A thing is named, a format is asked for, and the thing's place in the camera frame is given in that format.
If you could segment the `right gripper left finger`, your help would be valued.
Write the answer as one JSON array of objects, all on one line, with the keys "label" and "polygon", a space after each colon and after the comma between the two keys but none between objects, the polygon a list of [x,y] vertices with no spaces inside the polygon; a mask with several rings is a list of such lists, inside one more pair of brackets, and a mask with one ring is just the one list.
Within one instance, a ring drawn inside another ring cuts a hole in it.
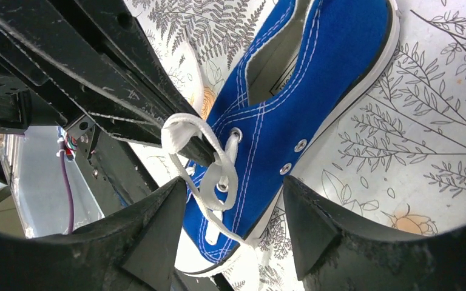
[{"label": "right gripper left finger", "polygon": [[175,178],[68,235],[0,234],[0,290],[169,290],[185,193]]}]

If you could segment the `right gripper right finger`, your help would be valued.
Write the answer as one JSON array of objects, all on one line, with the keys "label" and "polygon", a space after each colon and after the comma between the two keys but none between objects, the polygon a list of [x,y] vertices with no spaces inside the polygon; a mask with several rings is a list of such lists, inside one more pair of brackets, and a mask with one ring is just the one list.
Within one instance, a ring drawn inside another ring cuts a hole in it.
[{"label": "right gripper right finger", "polygon": [[466,225],[419,236],[366,219],[293,176],[283,199],[306,290],[466,290]]}]

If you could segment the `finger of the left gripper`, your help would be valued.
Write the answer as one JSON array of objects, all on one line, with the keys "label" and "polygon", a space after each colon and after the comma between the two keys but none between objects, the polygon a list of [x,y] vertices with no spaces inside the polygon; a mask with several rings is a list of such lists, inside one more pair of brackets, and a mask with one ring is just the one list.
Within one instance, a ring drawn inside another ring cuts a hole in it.
[{"label": "finger of the left gripper", "polygon": [[52,5],[85,41],[126,74],[148,104],[170,115],[197,114],[168,77],[124,1],[52,1]]}]

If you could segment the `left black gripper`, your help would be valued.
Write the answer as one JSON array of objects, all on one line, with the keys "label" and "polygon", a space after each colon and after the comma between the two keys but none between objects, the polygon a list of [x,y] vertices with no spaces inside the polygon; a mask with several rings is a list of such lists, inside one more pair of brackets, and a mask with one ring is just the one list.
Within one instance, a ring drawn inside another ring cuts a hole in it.
[{"label": "left black gripper", "polygon": [[161,129],[176,113],[148,104],[125,76],[52,1],[0,1],[0,133],[59,125],[79,138],[97,126],[120,141],[169,148]]}]

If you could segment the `blue canvas sneaker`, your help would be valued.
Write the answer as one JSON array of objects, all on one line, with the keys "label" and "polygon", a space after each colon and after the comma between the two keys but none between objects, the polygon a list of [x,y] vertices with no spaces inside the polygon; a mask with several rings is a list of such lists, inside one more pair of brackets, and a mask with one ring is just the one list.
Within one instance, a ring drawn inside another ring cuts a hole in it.
[{"label": "blue canvas sneaker", "polygon": [[188,161],[175,266],[227,269],[259,238],[305,149],[379,78],[399,38],[395,1],[279,1],[214,102],[206,128],[229,154]]}]

